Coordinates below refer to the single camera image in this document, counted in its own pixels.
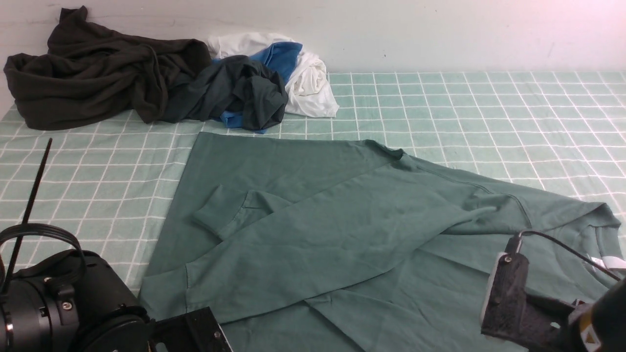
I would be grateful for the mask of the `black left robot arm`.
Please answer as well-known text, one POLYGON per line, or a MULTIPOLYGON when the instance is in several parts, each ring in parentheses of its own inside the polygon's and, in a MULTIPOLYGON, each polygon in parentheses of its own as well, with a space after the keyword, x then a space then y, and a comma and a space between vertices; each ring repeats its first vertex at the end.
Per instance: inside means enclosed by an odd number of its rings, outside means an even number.
POLYGON ((94 252, 19 270, 1 295, 3 352, 230 352, 210 308, 155 321, 94 252))

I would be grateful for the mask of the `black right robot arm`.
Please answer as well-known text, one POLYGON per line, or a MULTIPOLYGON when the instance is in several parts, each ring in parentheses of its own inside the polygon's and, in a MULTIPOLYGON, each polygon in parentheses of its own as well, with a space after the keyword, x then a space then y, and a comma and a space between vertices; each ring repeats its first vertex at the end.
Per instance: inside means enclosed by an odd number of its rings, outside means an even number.
POLYGON ((594 303, 572 303, 526 291, 529 260, 501 253, 488 279, 481 334, 530 352, 623 352, 626 349, 625 282, 594 303))

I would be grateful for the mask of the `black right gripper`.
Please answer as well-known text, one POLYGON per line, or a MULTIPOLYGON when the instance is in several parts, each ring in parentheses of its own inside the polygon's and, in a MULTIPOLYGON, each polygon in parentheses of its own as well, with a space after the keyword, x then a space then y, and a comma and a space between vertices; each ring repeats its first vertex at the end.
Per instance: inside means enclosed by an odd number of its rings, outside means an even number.
POLYGON ((573 328, 582 301, 569 303, 526 292, 528 271, 529 260, 523 254, 498 254, 480 314, 481 334, 529 352, 581 352, 581 337, 573 328))

